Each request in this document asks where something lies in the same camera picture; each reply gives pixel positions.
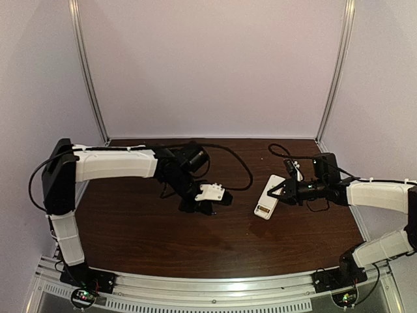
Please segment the white remote control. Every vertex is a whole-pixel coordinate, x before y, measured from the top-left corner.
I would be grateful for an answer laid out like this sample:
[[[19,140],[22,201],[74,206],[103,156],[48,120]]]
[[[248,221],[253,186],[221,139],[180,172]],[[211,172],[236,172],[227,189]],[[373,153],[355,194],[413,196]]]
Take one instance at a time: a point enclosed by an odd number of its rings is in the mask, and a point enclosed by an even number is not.
[[[285,180],[284,177],[280,177],[280,176],[277,176],[277,175],[271,175],[267,182],[276,181],[276,182],[280,183],[284,180]],[[266,190],[267,190],[267,185],[265,185],[265,187],[263,189],[263,192],[262,192],[262,194],[261,194],[261,196],[260,196],[260,198],[257,202],[257,205],[255,206],[255,209],[254,209],[253,213],[260,218],[263,218],[265,220],[269,220],[270,217],[272,216],[274,210],[275,210],[276,205],[278,204],[278,200],[275,200],[274,198],[268,197],[266,195]],[[270,212],[265,213],[265,212],[262,212],[262,211],[258,210],[257,209],[258,205],[269,208]]]

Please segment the gold AAA battery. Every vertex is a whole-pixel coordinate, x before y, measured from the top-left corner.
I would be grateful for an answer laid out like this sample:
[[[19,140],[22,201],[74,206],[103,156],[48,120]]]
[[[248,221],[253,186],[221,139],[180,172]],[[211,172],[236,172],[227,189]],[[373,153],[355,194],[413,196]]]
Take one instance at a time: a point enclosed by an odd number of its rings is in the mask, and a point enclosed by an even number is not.
[[[261,205],[258,205],[257,206],[257,209],[260,210],[260,211],[262,211],[262,212],[265,212],[265,213],[269,213],[270,212],[270,209],[269,208],[263,207]]]

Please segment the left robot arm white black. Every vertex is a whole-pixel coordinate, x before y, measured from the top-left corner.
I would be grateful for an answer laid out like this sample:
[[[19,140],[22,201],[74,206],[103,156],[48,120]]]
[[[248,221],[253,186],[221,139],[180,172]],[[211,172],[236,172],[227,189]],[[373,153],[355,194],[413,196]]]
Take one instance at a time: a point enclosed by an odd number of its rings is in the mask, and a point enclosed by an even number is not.
[[[58,141],[42,172],[43,204],[55,235],[66,272],[79,285],[91,280],[75,218],[76,183],[115,177],[153,178],[170,186],[182,199],[181,209],[212,215],[212,204],[221,201],[221,185],[196,181],[193,174],[209,161],[195,142],[180,147],[87,147],[68,138]]]

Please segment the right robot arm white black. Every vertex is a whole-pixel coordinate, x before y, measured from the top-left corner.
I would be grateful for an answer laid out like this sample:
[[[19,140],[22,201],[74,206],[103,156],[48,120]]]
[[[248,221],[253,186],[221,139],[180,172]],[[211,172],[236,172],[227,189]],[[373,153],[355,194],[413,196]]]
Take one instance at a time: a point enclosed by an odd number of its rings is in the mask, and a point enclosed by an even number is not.
[[[366,266],[398,256],[416,253],[416,182],[361,179],[349,174],[342,179],[333,153],[311,157],[315,178],[299,181],[295,157],[285,159],[289,178],[268,190],[267,194],[288,205],[324,199],[336,205],[365,206],[393,210],[407,215],[407,224],[378,239],[358,245],[339,259],[341,275],[354,278]]]

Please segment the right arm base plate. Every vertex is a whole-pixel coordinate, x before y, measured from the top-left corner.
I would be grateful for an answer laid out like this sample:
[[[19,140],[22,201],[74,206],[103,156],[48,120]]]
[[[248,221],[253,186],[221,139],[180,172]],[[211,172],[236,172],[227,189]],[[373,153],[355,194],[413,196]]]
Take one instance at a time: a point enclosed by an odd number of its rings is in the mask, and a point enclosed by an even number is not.
[[[340,268],[320,268],[311,274],[315,293],[338,290],[341,288],[354,287],[356,284],[365,282],[367,275],[364,271],[354,273],[353,276],[344,275]]]

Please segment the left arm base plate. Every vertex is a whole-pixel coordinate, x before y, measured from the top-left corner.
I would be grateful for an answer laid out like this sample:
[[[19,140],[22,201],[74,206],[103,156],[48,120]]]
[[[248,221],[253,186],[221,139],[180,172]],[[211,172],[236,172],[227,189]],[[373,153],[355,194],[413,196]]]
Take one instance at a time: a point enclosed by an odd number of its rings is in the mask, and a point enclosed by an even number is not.
[[[113,293],[116,277],[115,273],[80,265],[65,268],[59,280],[65,284],[87,288],[98,293]]]

